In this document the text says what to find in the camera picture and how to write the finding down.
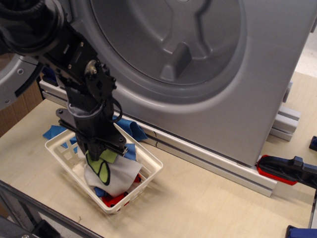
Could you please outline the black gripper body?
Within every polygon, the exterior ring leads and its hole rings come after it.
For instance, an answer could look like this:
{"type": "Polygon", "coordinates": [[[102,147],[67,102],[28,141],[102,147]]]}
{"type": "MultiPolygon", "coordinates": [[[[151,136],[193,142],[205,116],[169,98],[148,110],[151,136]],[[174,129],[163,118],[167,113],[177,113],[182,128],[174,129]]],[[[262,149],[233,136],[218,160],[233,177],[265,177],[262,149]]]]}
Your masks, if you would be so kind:
{"type": "Polygon", "coordinates": [[[114,126],[121,119],[113,118],[114,106],[120,104],[109,93],[100,102],[89,92],[66,88],[67,108],[58,109],[59,124],[75,132],[79,148],[86,152],[88,144],[100,143],[104,150],[109,149],[121,156],[127,151],[126,139],[114,126]]]}

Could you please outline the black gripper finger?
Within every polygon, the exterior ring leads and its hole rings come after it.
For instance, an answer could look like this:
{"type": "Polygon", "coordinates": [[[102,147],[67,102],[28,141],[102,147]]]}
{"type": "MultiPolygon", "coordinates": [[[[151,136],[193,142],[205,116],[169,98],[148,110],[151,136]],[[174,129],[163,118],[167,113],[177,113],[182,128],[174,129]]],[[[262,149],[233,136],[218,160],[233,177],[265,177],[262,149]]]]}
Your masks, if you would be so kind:
{"type": "Polygon", "coordinates": [[[88,152],[92,160],[98,160],[104,151],[104,147],[100,143],[88,144],[88,152]]]}

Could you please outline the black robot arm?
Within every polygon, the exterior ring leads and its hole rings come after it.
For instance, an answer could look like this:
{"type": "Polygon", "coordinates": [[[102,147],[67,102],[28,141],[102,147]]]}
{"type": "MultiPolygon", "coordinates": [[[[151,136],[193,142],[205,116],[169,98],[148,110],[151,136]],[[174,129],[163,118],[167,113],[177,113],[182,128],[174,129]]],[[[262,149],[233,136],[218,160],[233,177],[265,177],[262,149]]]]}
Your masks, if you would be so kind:
{"type": "Polygon", "coordinates": [[[98,160],[105,150],[127,152],[125,137],[115,128],[112,96],[115,78],[96,50],[67,21],[56,0],[3,0],[0,40],[9,51],[51,68],[64,84],[68,102],[56,115],[75,133],[79,148],[98,160]]]}

